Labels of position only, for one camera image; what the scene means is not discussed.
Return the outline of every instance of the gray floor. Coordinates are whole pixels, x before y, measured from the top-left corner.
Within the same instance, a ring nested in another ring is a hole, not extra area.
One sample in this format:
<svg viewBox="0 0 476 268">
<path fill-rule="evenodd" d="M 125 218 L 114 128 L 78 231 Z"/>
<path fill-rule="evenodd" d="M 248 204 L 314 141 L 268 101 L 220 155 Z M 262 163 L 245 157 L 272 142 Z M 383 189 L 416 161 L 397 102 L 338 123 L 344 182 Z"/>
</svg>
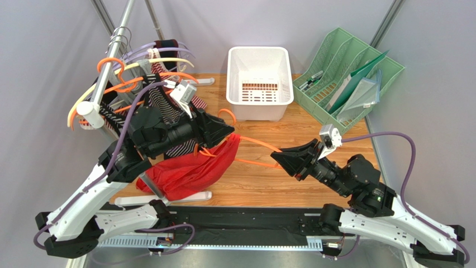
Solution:
<svg viewBox="0 0 476 268">
<path fill-rule="evenodd" d="M 348 251 L 354 241 L 344 244 Z M 99 248 L 94 258 L 103 262 L 115 262 L 144 254 L 145 249 Z M 85 267 L 106 267 L 97 265 L 88 258 Z M 365 240 L 348 259 L 331 261 L 323 259 L 320 253 L 299 251 L 242 251 L 242 250 L 183 250 L 170 256 L 148 256 L 121 267 L 181 267 L 181 268 L 403 268 L 406 267 L 401 251 L 385 244 Z"/>
</svg>

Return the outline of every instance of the green folder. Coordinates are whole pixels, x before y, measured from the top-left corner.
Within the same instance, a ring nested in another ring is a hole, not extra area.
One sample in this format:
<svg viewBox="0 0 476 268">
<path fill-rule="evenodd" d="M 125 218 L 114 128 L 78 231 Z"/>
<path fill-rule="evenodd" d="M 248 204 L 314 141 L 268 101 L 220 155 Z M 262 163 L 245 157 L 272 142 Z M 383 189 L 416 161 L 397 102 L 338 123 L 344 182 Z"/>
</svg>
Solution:
<svg viewBox="0 0 476 268">
<path fill-rule="evenodd" d="M 377 63 L 383 60 L 387 53 L 388 50 L 377 56 L 375 59 L 369 61 L 364 66 L 358 68 L 357 70 L 349 74 L 349 76 L 344 80 L 344 82 L 336 91 L 336 93 L 332 96 L 331 100 L 329 101 L 329 104 L 326 106 L 326 110 L 329 114 L 334 113 L 337 109 L 339 109 L 342 105 L 345 104 L 345 102 L 352 95 L 352 92 L 354 92 L 360 80 L 366 77 L 372 70 L 372 68 L 374 68 Z"/>
</svg>

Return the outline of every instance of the metal rack pole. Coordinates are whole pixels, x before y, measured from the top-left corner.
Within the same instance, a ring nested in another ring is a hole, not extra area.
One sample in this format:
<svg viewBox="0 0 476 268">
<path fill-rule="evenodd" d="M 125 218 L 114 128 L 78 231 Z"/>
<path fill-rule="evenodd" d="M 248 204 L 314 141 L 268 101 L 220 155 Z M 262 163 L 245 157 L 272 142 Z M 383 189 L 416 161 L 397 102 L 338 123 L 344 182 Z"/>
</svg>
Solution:
<svg viewBox="0 0 476 268">
<path fill-rule="evenodd" d="M 111 42 L 109 43 L 108 52 L 106 55 L 107 58 L 115 58 L 117 56 L 117 52 L 119 51 L 119 48 L 122 45 L 122 40 L 126 31 L 125 27 L 129 22 L 129 17 L 131 15 L 132 8 L 134 7 L 134 3 L 135 0 L 127 1 L 126 8 L 122 13 L 120 25 L 118 28 L 116 28 L 116 32 L 114 33 L 115 37 L 112 37 Z M 99 74 L 98 81 L 96 83 L 96 87 L 94 88 L 93 94 L 91 95 L 91 102 L 100 104 L 111 72 L 112 62 L 109 61 L 102 66 L 101 73 Z"/>
<path fill-rule="evenodd" d="M 149 10 L 150 18 L 152 19 L 152 23 L 154 24 L 154 29 L 157 32 L 159 40 L 164 40 L 164 33 L 162 32 L 162 28 L 160 28 L 159 20 L 157 19 L 157 15 L 155 14 L 152 2 L 150 0 L 145 0 L 145 4 L 147 5 L 147 9 Z"/>
</svg>

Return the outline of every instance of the metal post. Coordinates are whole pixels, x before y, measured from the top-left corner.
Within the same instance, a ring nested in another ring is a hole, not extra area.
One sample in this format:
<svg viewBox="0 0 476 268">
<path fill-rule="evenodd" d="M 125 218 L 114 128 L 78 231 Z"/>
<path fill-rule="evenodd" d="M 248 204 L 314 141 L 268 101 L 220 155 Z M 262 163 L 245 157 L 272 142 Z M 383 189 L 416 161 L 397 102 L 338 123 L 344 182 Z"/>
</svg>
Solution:
<svg viewBox="0 0 476 268">
<path fill-rule="evenodd" d="M 122 35 L 124 35 L 129 22 L 129 17 L 132 12 L 132 8 L 134 7 L 135 0 L 128 0 L 126 8 L 121 17 L 120 25 L 117 28 L 116 32 L 114 32 L 116 37 L 111 38 L 111 42 L 109 44 L 108 52 L 106 57 L 107 58 L 115 58 L 119 51 L 119 48 L 122 44 Z M 98 81 L 96 83 L 96 87 L 94 88 L 94 92 L 91 95 L 91 102 L 100 104 L 102 96 L 104 94 L 104 90 L 106 88 L 106 84 L 109 81 L 109 76 L 112 72 L 112 62 L 107 62 L 102 66 L 101 73 L 99 74 Z"/>
<path fill-rule="evenodd" d="M 374 38 L 370 42 L 371 47 L 377 48 L 377 46 L 380 44 L 380 42 L 383 39 L 383 36 L 387 33 L 388 29 L 390 28 L 390 25 L 392 24 L 393 20 L 395 19 L 395 17 L 397 17 L 398 11 L 400 11 L 400 8 L 402 8 L 402 5 L 404 2 L 405 0 L 393 1 L 387 14 L 383 18 L 382 23 L 378 27 L 377 32 L 374 35 Z"/>
<path fill-rule="evenodd" d="M 143 172 L 139 175 L 139 178 L 147 185 L 152 192 L 157 195 L 160 199 L 164 200 L 166 197 L 164 194 L 160 191 L 160 189 L 154 184 L 154 182 L 149 178 L 149 176 Z"/>
<path fill-rule="evenodd" d="M 149 10 L 150 18 L 152 19 L 152 23 L 154 24 L 154 29 L 157 32 L 159 40 L 164 40 L 164 33 L 162 32 L 162 28 L 160 28 L 159 20 L 157 20 L 157 15 L 155 14 L 152 2 L 150 2 L 150 0 L 145 0 L 145 4 L 147 5 L 147 9 Z"/>
</svg>

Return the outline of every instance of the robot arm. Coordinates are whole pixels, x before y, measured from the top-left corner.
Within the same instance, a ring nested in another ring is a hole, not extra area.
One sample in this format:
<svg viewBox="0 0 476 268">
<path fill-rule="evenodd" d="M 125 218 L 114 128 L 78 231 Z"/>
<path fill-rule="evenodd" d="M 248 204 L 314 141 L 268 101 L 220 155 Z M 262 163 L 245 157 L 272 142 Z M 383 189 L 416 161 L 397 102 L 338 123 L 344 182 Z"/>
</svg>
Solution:
<svg viewBox="0 0 476 268">
<path fill-rule="evenodd" d="M 149 157 L 155 158 L 190 139 L 195 139 L 200 146 L 211 148 L 234 131 L 222 119 L 202 109 L 194 109 L 193 112 L 192 118 L 183 114 L 178 122 L 169 124 L 164 122 L 158 108 L 137 109 L 112 170 L 84 192 L 105 172 L 117 141 L 101 155 L 88 179 L 61 207 L 36 216 L 38 229 L 51 225 L 48 230 L 51 236 L 45 241 L 47 254 L 77 258 L 105 239 L 137 229 L 153 228 L 161 219 L 168 217 L 169 212 L 161 200 L 153 200 L 140 208 L 121 213 L 96 213 L 114 194 L 151 167 Z M 75 202 L 53 223 L 73 199 Z"/>
<path fill-rule="evenodd" d="M 412 216 L 401 197 L 379 182 L 380 171 L 364 156 L 351 157 L 343 168 L 325 157 L 342 144 L 336 128 L 323 126 L 320 136 L 323 142 L 314 139 L 271 156 L 298 181 L 310 175 L 340 196 L 351 196 L 351 210 L 324 205 L 319 220 L 323 231 L 328 235 L 353 233 L 387 243 L 412 253 L 417 262 L 427 267 L 464 267 L 464 254 L 456 249 L 456 243 Z M 450 238 L 464 240 L 463 227 L 446 226 L 411 209 Z"/>
</svg>

